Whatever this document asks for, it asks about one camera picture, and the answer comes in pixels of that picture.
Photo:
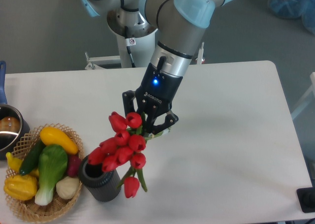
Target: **cucumber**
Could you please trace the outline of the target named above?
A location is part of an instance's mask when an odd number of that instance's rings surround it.
[[[46,145],[38,140],[35,145],[30,149],[29,153],[25,156],[19,169],[19,174],[25,176],[29,174],[34,168],[38,166],[39,155]]]

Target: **garlic bulb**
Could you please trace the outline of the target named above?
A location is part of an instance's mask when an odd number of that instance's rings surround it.
[[[80,185],[79,178],[66,176],[56,184],[56,191],[60,198],[71,199],[78,190]]]

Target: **robotiq logo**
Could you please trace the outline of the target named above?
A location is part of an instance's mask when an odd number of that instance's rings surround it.
[[[154,97],[153,95],[149,94],[148,92],[146,92],[143,96],[150,97],[154,101],[157,101],[158,103],[162,104],[162,100],[158,99],[157,97]]]

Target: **tulip bouquet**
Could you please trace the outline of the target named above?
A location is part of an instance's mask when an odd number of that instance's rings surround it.
[[[113,112],[109,116],[109,122],[116,133],[115,136],[101,142],[99,147],[90,153],[88,163],[91,165],[101,163],[102,171],[110,172],[129,161],[130,168],[117,187],[124,185],[126,198],[135,197],[140,184],[147,192],[142,171],[146,164],[146,157],[142,152],[148,140],[163,135],[170,129],[144,137],[145,114],[139,115],[136,112],[128,113],[126,118]]]

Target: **saucepan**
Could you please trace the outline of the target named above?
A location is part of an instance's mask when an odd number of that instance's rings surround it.
[[[5,62],[0,61],[0,160],[6,159],[5,154],[12,152],[20,138],[30,131],[22,114],[7,104],[4,92],[5,70]]]

